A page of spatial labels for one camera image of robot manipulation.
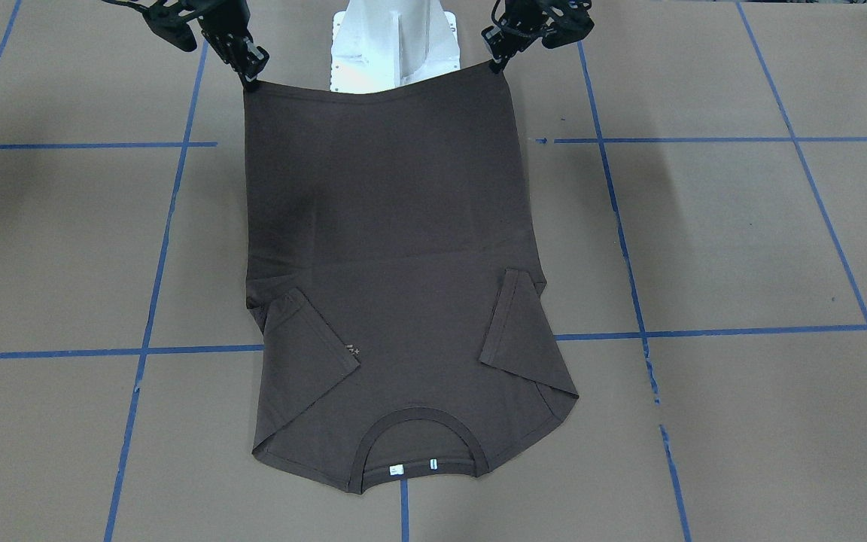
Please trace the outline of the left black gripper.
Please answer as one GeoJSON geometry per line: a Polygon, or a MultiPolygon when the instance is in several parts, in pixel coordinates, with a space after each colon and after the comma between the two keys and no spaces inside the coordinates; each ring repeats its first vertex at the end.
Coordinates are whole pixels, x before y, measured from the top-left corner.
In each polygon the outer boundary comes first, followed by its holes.
{"type": "Polygon", "coordinates": [[[482,40],[491,53],[491,71],[501,73],[518,52],[541,41],[548,21],[539,1],[496,1],[491,9],[491,26],[482,30],[482,40]]]}

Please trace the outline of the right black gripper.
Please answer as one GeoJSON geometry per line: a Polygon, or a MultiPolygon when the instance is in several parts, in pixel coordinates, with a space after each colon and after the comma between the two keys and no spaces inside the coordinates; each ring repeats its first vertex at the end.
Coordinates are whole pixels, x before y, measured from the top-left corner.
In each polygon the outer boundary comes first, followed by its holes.
{"type": "Polygon", "coordinates": [[[245,92],[256,90],[257,77],[269,61],[268,52],[254,43],[248,30],[250,17],[247,1],[216,1],[197,17],[204,38],[237,72],[245,92]]]}

